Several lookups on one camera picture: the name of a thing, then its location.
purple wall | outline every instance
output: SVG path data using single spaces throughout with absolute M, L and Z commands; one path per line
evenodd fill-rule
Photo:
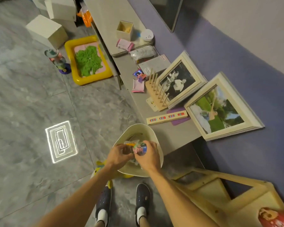
M 185 6 L 171 33 L 148 0 L 128 1 L 153 31 L 160 54 L 172 62 L 186 50 L 207 80 L 223 71 L 265 124 L 206 143 L 219 171 L 270 181 L 284 200 L 284 74 Z

left hand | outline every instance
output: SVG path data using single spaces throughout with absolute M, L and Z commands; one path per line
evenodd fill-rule
M 130 153 L 127 145 L 116 144 L 109 152 L 106 167 L 109 167 L 112 171 L 121 169 L 129 160 L 134 158 L 134 154 Z

color photograph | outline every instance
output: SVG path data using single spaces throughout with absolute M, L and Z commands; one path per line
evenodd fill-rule
M 206 134 L 244 122 L 219 86 L 206 93 L 189 108 Z
M 172 100 L 194 82 L 195 79 L 181 62 L 160 82 L 160 85 L 166 94 L 169 93 L 168 99 Z

television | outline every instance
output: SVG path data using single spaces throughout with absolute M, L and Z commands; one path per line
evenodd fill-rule
M 174 31 L 183 0 L 149 0 L 171 32 Z

shoe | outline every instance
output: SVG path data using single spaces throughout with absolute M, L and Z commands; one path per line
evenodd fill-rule
M 135 221 L 139 227 L 137 221 L 137 211 L 140 207 L 144 207 L 146 210 L 146 217 L 148 216 L 149 204 L 151 200 L 151 191 L 144 183 L 140 183 L 136 189 L 136 210 L 135 210 Z
M 100 210 L 105 210 L 107 212 L 107 224 L 105 227 L 107 227 L 109 224 L 110 204 L 111 204 L 111 189 L 109 188 L 109 186 L 106 186 L 104 187 L 104 190 L 100 195 L 100 199 L 96 204 L 96 220 L 98 220 L 98 213 Z

